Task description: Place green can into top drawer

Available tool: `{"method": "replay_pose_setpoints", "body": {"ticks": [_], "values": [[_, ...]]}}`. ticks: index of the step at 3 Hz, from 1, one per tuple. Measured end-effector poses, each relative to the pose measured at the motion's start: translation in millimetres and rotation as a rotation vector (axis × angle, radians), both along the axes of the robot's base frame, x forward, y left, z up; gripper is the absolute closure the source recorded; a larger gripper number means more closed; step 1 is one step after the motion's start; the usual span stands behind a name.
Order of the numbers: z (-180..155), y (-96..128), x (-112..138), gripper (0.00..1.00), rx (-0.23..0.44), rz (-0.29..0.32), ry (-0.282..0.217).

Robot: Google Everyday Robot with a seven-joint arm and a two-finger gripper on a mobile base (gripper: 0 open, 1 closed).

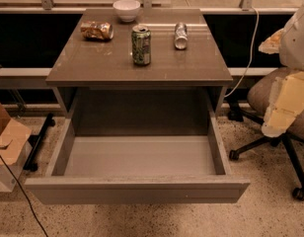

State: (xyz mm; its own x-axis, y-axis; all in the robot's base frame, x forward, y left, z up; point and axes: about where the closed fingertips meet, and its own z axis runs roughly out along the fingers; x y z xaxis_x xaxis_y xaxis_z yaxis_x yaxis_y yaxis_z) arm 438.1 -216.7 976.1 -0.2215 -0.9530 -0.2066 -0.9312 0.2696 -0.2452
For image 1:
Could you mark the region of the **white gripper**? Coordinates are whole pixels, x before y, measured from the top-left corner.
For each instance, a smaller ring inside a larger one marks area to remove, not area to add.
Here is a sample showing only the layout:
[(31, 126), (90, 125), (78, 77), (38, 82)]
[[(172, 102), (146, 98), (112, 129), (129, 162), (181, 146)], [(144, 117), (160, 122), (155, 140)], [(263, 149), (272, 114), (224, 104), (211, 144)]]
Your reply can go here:
[[(279, 53), (280, 63), (290, 68), (304, 69), (304, 2), (287, 21), (283, 29), (264, 40), (259, 51)], [(262, 133), (279, 137), (304, 111), (304, 72), (276, 77), (270, 88)]]

